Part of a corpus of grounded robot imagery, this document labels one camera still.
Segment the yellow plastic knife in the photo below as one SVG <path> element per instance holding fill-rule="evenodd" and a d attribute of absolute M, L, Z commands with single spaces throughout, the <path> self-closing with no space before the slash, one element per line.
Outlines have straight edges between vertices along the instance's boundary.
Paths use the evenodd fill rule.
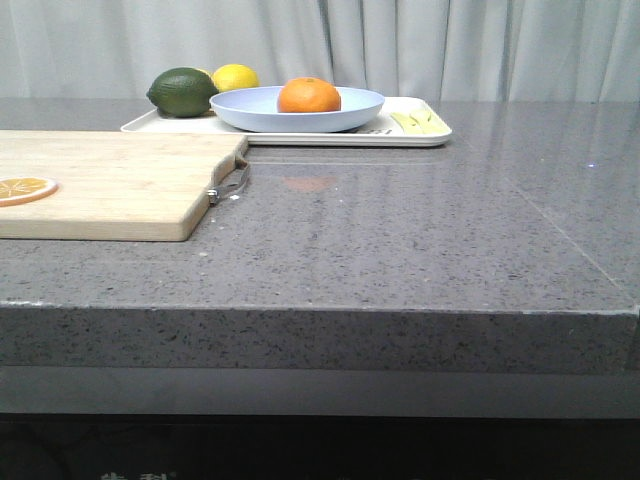
<path fill-rule="evenodd" d="M 411 116 L 400 112 L 391 112 L 390 116 L 406 135 L 422 134 L 420 125 Z"/>

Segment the wooden cutting board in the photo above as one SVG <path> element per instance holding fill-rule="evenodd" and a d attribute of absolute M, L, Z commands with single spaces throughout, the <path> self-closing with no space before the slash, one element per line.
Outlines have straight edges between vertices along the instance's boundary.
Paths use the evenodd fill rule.
<path fill-rule="evenodd" d="M 58 188 L 2 208 L 1 236 L 184 241 L 247 148 L 243 134 L 4 130 L 2 177 Z"/>

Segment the dark green lime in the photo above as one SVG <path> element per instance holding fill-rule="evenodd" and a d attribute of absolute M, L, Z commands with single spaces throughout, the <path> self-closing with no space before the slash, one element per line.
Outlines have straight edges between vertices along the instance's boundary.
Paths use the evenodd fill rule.
<path fill-rule="evenodd" d="M 156 77 L 146 96 L 163 114 L 191 118 L 210 109 L 210 98 L 219 93 L 212 79 L 192 67 L 169 69 Z"/>

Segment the yellow lemon right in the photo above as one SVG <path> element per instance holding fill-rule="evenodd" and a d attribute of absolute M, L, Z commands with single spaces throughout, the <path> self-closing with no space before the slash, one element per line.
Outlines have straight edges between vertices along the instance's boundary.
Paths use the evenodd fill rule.
<path fill-rule="evenodd" d="M 211 79 L 220 93 L 260 86 L 258 74 L 243 64 L 223 65 L 211 74 Z"/>

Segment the white grey curtain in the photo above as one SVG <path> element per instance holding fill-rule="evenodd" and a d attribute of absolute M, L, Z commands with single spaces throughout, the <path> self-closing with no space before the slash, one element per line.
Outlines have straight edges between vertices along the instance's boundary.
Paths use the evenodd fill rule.
<path fill-rule="evenodd" d="M 5 1 L 5 97 L 140 98 L 177 66 L 446 101 L 637 101 L 635 1 Z"/>

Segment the cream white tray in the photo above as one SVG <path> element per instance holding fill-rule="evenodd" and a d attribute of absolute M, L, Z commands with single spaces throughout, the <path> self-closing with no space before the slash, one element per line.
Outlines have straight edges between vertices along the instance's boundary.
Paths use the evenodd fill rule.
<path fill-rule="evenodd" d="M 430 123 L 438 129 L 431 133 L 407 133 L 393 118 L 394 112 L 410 114 L 417 110 L 430 113 Z M 124 124 L 123 132 L 238 134 L 240 131 L 209 112 L 195 118 L 177 119 L 151 110 Z M 340 133 L 243 133 L 249 144 L 257 146 L 358 146 L 358 147 L 432 147 L 445 144 L 452 129 L 427 102 L 413 97 L 388 97 L 372 121 Z"/>

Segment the orange slice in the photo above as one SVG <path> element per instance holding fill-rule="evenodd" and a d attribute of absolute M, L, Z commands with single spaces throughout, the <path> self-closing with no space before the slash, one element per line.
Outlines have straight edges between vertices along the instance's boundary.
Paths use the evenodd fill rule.
<path fill-rule="evenodd" d="M 1 206 L 9 207 L 37 201 L 55 193 L 59 183 L 43 177 L 1 179 Z"/>

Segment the light blue plate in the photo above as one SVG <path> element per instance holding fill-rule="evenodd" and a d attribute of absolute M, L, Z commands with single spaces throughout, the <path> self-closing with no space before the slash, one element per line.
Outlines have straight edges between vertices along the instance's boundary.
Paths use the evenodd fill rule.
<path fill-rule="evenodd" d="M 362 126 L 380 112 L 385 97 L 377 92 L 338 87 L 341 109 L 330 112 L 283 113 L 277 108 L 281 86 L 219 93 L 210 98 L 216 115 L 228 125 L 258 133 L 332 133 Z"/>

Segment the whole orange fruit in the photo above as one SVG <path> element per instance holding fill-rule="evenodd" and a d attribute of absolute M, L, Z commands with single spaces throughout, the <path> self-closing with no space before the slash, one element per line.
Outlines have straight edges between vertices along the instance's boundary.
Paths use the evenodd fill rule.
<path fill-rule="evenodd" d="M 280 90 L 277 110 L 280 113 L 322 113 L 340 111 L 341 96 L 337 88 L 322 79 L 299 77 L 289 80 Z"/>

